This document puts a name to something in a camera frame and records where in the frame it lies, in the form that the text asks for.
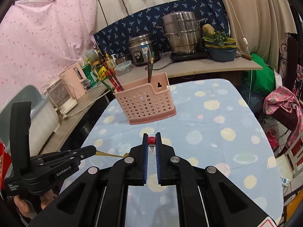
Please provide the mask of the person's left hand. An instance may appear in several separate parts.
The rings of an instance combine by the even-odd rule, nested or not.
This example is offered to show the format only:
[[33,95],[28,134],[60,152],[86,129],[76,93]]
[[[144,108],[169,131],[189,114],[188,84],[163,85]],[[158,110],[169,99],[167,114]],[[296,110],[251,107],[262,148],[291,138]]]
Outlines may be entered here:
[[[40,207],[44,210],[50,203],[56,199],[58,195],[54,194],[53,190],[46,192],[45,194],[40,196]],[[16,207],[19,209],[21,215],[26,218],[33,219],[37,212],[34,210],[32,204],[26,199],[21,198],[19,195],[14,196],[14,203]]]

